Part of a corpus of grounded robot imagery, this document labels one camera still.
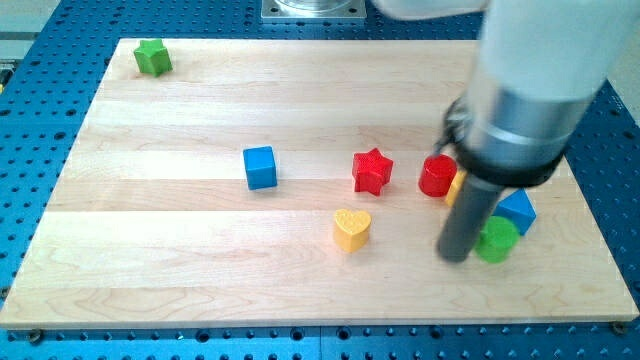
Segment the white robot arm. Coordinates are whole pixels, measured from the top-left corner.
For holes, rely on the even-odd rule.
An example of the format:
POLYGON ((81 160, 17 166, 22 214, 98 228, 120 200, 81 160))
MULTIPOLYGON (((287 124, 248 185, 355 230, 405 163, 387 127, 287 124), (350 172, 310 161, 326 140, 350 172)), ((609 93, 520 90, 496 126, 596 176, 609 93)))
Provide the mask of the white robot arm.
POLYGON ((483 11, 461 148, 483 168, 555 160, 639 21, 638 0, 378 0, 421 20, 483 11))

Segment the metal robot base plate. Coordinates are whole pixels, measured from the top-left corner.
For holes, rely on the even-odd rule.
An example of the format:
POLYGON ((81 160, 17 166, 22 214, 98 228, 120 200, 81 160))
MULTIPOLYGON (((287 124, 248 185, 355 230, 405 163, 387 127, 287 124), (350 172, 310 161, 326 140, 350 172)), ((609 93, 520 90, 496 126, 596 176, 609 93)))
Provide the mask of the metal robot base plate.
POLYGON ((364 0, 262 0, 264 20, 364 19, 364 0))

